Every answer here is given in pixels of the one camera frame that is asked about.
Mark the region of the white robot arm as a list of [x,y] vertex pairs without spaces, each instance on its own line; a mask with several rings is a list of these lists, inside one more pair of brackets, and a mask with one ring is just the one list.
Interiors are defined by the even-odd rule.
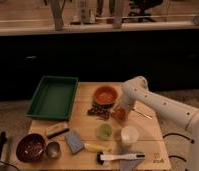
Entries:
[[191,134],[194,142],[189,147],[187,171],[199,171],[199,108],[151,92],[143,76],[123,82],[121,91],[119,105],[126,112],[139,101]]

